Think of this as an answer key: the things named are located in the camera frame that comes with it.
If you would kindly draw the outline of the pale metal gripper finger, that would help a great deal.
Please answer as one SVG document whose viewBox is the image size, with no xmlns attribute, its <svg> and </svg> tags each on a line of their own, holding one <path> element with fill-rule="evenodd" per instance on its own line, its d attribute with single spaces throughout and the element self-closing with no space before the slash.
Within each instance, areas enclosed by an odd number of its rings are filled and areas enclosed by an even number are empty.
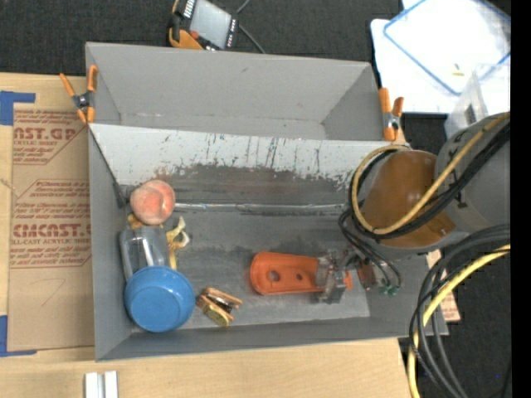
<svg viewBox="0 0 531 398">
<path fill-rule="evenodd" d="M 315 293 L 319 303 L 339 303 L 347 290 L 344 272 L 339 270 L 319 271 L 315 275 L 315 284 L 319 289 Z"/>
<path fill-rule="evenodd" d="M 317 270 L 315 272 L 316 285 L 338 284 L 342 281 L 342 274 L 338 267 L 337 252 L 329 250 L 317 257 Z"/>
</svg>

